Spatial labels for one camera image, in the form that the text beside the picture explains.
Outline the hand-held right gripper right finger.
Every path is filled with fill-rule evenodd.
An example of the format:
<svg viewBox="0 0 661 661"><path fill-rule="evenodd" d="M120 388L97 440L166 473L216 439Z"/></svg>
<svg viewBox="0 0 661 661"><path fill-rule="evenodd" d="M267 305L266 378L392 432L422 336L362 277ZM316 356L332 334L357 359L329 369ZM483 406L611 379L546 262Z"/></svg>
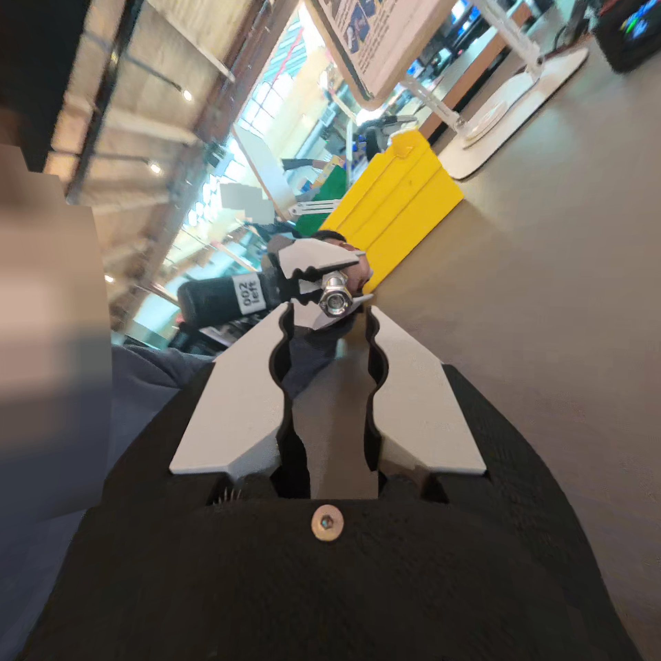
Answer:
<svg viewBox="0 0 661 661"><path fill-rule="evenodd" d="M421 489L437 476L485 476L442 360L376 306L366 311L366 340L374 382L364 430L369 470Z"/></svg>

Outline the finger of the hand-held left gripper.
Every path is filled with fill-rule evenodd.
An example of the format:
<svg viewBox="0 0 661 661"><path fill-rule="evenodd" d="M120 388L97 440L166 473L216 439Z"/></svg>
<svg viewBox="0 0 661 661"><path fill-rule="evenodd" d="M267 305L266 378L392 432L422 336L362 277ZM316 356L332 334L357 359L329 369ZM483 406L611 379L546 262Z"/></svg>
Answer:
<svg viewBox="0 0 661 661"><path fill-rule="evenodd" d="M358 257L338 246L338 239L296 239L277 252L277 272L285 279L303 277L304 274L324 274L340 271L358 261Z"/></svg>
<svg viewBox="0 0 661 661"><path fill-rule="evenodd" d="M358 310L361 304L366 303L372 299L373 296L372 293L359 296L354 299L348 310L338 317L327 316L315 302L302 303L297 299L293 299L294 326L308 328L312 331L319 331L329 326L339 324L350 318L352 314Z"/></svg>

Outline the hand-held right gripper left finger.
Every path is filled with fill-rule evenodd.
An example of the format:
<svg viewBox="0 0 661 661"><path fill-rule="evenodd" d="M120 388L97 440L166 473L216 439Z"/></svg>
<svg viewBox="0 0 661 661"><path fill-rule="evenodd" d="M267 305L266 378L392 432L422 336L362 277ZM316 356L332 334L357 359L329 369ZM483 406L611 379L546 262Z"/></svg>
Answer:
<svg viewBox="0 0 661 661"><path fill-rule="evenodd" d="M213 361L170 462L175 476L271 478L278 491L310 491L307 454L282 381L291 367L293 305L283 303Z"/></svg>

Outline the yellow plastic bin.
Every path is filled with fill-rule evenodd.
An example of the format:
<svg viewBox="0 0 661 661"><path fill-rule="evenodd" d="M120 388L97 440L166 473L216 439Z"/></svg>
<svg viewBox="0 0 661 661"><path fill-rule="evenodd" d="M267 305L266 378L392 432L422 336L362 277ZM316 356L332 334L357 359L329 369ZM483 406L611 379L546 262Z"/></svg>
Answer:
<svg viewBox="0 0 661 661"><path fill-rule="evenodd" d="M393 136L321 229L366 253L374 273L364 292L373 293L462 200L460 187L414 129Z"/></svg>

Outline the white board on arm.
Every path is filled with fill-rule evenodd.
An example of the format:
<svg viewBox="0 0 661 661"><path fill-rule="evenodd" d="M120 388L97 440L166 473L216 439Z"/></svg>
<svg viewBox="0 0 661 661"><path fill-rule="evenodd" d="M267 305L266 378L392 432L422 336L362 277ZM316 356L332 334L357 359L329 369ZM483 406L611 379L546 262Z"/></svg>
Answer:
<svg viewBox="0 0 661 661"><path fill-rule="evenodd" d="M254 176L268 199L273 203L276 214L287 221L292 219L290 207L297 199L285 178L280 161L272 154L264 140L252 132L234 125L231 135L246 157Z"/></svg>

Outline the person's left hand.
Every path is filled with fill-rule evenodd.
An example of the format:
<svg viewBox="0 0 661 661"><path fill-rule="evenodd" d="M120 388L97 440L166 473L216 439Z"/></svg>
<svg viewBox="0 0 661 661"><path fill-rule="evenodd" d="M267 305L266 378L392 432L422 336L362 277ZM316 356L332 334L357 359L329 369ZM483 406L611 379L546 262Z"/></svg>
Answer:
<svg viewBox="0 0 661 661"><path fill-rule="evenodd" d="M345 241L340 241L338 246L358 257L356 263L344 267L340 272L345 277L346 287L351 296L354 298L359 297L363 294L365 285L371 279L373 270L364 251Z"/></svg>

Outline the green plastic bin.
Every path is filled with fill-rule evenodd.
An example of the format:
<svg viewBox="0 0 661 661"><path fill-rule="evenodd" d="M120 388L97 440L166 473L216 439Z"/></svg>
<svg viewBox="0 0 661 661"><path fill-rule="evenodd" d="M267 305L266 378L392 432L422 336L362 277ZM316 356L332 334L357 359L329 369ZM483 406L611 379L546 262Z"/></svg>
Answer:
<svg viewBox="0 0 661 661"><path fill-rule="evenodd" d="M345 167L335 165L322 185L311 189L310 200L298 201L290 207L295 231L301 237L316 233L327 217L337 209L348 190L348 173Z"/></svg>

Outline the person's blue grey sweater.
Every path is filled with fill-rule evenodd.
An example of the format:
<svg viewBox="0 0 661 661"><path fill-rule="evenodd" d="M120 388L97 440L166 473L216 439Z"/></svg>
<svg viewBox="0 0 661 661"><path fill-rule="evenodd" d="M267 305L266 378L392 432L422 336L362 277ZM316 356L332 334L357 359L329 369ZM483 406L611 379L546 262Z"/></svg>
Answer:
<svg viewBox="0 0 661 661"><path fill-rule="evenodd" d="M209 358L112 346L109 472ZM42 612L84 510L1 529L1 659L13 660Z"/></svg>

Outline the black power station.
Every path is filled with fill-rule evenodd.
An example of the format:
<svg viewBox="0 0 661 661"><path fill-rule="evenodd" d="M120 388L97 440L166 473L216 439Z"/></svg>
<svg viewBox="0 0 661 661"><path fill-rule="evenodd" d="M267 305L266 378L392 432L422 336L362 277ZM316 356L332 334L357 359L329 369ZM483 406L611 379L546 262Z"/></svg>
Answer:
<svg viewBox="0 0 661 661"><path fill-rule="evenodd" d="M604 1L594 38L615 73L635 70L660 50L660 2Z"/></svg>

